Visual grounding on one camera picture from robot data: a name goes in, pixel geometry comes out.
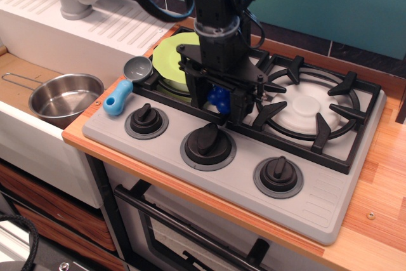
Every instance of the cabinet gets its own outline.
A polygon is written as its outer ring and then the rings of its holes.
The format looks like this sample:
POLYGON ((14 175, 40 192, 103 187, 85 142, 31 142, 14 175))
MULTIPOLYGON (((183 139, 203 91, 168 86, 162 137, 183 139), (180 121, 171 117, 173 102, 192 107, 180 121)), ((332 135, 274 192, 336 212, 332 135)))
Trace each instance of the cabinet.
POLYGON ((100 267, 123 271, 107 224, 99 209, 25 174, 0 160, 0 191, 39 233, 100 267))

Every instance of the blue handle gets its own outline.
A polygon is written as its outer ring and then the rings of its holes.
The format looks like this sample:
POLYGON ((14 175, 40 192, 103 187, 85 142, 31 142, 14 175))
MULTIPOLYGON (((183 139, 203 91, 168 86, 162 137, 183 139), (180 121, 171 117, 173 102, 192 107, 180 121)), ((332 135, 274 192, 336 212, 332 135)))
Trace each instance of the blue handle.
POLYGON ((127 96, 133 92, 133 82, 123 80, 114 91, 104 100, 103 108, 111 116, 118 116, 124 109, 127 96))

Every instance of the green plate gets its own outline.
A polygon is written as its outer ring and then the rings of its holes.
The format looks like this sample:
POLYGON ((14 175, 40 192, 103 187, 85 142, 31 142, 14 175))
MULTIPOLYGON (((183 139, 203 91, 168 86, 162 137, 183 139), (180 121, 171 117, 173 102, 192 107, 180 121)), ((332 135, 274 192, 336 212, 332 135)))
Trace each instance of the green plate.
POLYGON ((179 69, 180 54, 176 51, 180 44, 199 44, 199 37, 195 32, 184 32, 164 39, 154 49, 152 65, 165 79, 186 84, 185 73, 179 69))

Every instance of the wooden drawer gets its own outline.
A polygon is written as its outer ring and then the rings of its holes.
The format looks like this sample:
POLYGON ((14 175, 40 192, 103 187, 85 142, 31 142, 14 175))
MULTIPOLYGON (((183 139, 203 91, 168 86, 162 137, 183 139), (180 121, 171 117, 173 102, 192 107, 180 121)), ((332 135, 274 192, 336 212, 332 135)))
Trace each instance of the wooden drawer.
POLYGON ((99 247, 96 247, 94 244, 84 240, 57 223, 50 221, 19 204, 15 204, 15 207, 22 216, 30 219, 34 223, 40 235, 75 251, 81 256, 97 262, 108 270, 124 271, 124 267, 118 258, 108 254, 99 247))
POLYGON ((33 178, 22 176, 19 169, 2 161, 0 161, 0 183, 37 207, 39 211, 70 226, 105 249, 116 250, 103 217, 89 213, 82 206, 61 197, 44 185, 39 185, 33 178))

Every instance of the black oven handle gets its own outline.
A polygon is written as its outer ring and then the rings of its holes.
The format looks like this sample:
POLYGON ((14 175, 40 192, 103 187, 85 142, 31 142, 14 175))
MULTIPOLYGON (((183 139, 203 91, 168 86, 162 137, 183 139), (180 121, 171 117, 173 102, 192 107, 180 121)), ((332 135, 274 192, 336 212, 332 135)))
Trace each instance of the black oven handle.
MULTIPOLYGON (((147 188, 149 187, 149 183, 144 182, 143 180, 140 180, 140 182, 144 183, 143 184, 144 187, 145 185, 147 185, 147 188)), ((266 241, 258 239, 255 245, 252 247, 250 253, 248 254, 248 257, 244 258, 238 253, 235 253, 234 251, 229 249, 228 247, 220 244, 219 242, 203 234, 202 232, 199 232, 190 225, 175 218, 173 215, 170 215, 169 213, 161 210, 155 204, 151 204, 150 202, 144 200, 142 198, 142 194, 144 192, 142 191, 137 192, 137 190, 135 189, 136 186, 134 186, 133 189, 129 191, 122 185, 118 185, 114 189, 114 195, 116 195, 123 201, 127 202, 128 204, 132 205, 134 208, 146 214, 147 216, 161 222, 162 224, 174 230, 175 232, 189 238, 190 240, 196 242, 203 248, 206 248, 212 253, 224 258, 225 260, 229 261, 232 265, 235 265, 241 270, 265 271, 263 268, 259 266, 259 264, 261 263, 262 259, 264 258, 266 252, 270 247, 266 241)))

